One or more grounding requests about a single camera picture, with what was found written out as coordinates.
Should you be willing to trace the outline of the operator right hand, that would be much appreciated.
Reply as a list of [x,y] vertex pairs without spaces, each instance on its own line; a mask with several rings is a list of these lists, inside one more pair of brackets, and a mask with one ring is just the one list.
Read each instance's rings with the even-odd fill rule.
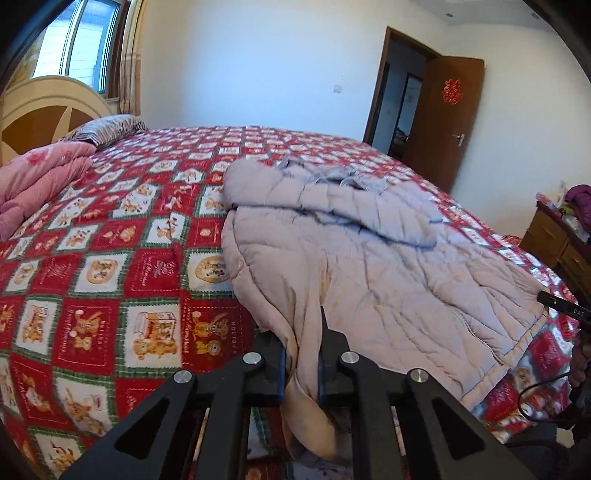
[[570,361],[570,372],[568,381],[573,388],[584,384],[587,380],[586,373],[591,359],[590,336],[580,331],[574,341],[572,358]]

